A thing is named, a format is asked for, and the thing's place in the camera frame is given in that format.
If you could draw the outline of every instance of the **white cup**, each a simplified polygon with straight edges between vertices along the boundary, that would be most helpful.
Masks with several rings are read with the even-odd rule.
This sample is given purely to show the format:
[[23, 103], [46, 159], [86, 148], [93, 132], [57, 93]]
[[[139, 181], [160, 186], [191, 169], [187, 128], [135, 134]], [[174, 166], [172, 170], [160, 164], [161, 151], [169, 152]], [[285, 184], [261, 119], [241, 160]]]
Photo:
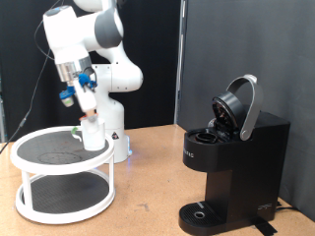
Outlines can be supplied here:
[[97, 118], [96, 122], [98, 124], [98, 130], [94, 133], [89, 133], [88, 128], [90, 121], [88, 119], [81, 121], [85, 150], [100, 150], [105, 147], [105, 121], [101, 118]]

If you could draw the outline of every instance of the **pod holder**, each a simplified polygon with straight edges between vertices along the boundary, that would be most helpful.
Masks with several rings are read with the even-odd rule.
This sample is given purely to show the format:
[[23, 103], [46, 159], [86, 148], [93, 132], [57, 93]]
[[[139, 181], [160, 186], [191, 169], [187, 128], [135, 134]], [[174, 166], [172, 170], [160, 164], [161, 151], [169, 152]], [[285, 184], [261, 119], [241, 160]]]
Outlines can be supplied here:
[[[245, 83], [253, 91], [248, 109], [235, 96]], [[277, 232], [268, 221], [275, 217], [289, 123], [261, 112], [263, 97], [254, 76], [237, 78], [213, 99], [209, 127], [185, 134], [184, 164], [208, 173], [205, 200], [179, 212], [185, 232], [215, 235], [249, 225]]]
[[[16, 196], [23, 217], [46, 224], [71, 223], [105, 210], [115, 197], [113, 139], [105, 147], [87, 151], [71, 135], [73, 127], [30, 133], [12, 146], [11, 160], [22, 170]], [[81, 127], [77, 132], [82, 135]], [[109, 162], [109, 175], [95, 168]]]

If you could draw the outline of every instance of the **coffee maker handle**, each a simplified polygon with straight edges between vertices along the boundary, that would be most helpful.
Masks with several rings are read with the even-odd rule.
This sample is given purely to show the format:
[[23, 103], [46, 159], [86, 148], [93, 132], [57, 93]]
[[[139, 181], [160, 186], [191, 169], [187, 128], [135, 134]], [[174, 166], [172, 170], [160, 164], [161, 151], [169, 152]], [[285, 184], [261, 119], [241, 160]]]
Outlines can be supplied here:
[[226, 90], [235, 94], [245, 83], [251, 84], [253, 89], [253, 98], [243, 127], [240, 131], [240, 139], [242, 141], [247, 141], [250, 138], [264, 101], [263, 89], [257, 84], [257, 78], [252, 75], [245, 75], [235, 79], [231, 84], [229, 84]]

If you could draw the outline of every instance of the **gray wall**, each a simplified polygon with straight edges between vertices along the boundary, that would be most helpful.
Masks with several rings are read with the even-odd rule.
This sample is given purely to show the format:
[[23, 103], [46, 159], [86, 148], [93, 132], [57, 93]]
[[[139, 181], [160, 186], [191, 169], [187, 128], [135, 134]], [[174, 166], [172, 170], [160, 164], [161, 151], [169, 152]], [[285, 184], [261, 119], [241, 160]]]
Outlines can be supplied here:
[[315, 220], [315, 1], [186, 5], [178, 124], [207, 126], [212, 98], [233, 79], [255, 75], [265, 94], [262, 110], [291, 122], [280, 197]]

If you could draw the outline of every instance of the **cable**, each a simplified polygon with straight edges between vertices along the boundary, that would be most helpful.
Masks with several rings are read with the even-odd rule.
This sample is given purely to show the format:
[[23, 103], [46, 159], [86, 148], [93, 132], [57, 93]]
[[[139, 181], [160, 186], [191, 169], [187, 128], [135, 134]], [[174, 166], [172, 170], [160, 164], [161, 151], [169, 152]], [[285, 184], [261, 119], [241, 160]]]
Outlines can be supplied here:
[[297, 211], [299, 211], [298, 208], [293, 207], [293, 206], [289, 206], [289, 207], [278, 207], [278, 208], [276, 208], [276, 212], [281, 211], [281, 210], [284, 210], [284, 209], [292, 209], [292, 210], [297, 210]]
[[[58, 4], [60, 1], [61, 1], [61, 0], [58, 0], [57, 2], [55, 2], [55, 4], [52, 5], [50, 9], [52, 9], [54, 6], [56, 6], [56, 4]], [[36, 31], [35, 31], [35, 33], [34, 33], [34, 39], [36, 39], [36, 34], [37, 34], [37, 31], [38, 31], [39, 27], [41, 26], [41, 24], [42, 24], [42, 21], [41, 21], [41, 23], [39, 24], [39, 26], [37, 27], [37, 29], [36, 29]], [[15, 132], [15, 133], [13, 134], [13, 136], [9, 139], [9, 141], [1, 148], [0, 154], [1, 154], [2, 151], [7, 147], [7, 145], [9, 144], [9, 142], [12, 141], [12, 140], [14, 139], [14, 137], [18, 134], [18, 132], [19, 132], [20, 129], [24, 126], [24, 124], [26, 123], [26, 121], [27, 121], [27, 119], [28, 119], [28, 117], [29, 117], [29, 115], [30, 115], [30, 113], [31, 113], [33, 99], [34, 99], [34, 97], [35, 97], [35, 93], [36, 93], [36, 91], [37, 91], [37, 86], [38, 86], [39, 80], [40, 80], [40, 78], [41, 78], [42, 72], [43, 72], [43, 70], [44, 70], [45, 67], [46, 67], [46, 63], [47, 63], [48, 58], [52, 59], [52, 58], [49, 56], [49, 53], [50, 53], [50, 48], [49, 48], [47, 54], [45, 54], [45, 53], [43, 52], [43, 54], [46, 56], [46, 58], [45, 58], [45, 61], [44, 61], [43, 65], [42, 65], [41, 71], [40, 71], [39, 76], [38, 76], [38, 78], [37, 78], [37, 82], [36, 82], [35, 88], [34, 88], [33, 93], [32, 93], [30, 109], [29, 109], [28, 113], [26, 114], [26, 116], [22, 119], [22, 121], [21, 121], [21, 123], [20, 123], [18, 129], [16, 130], [16, 132]]]

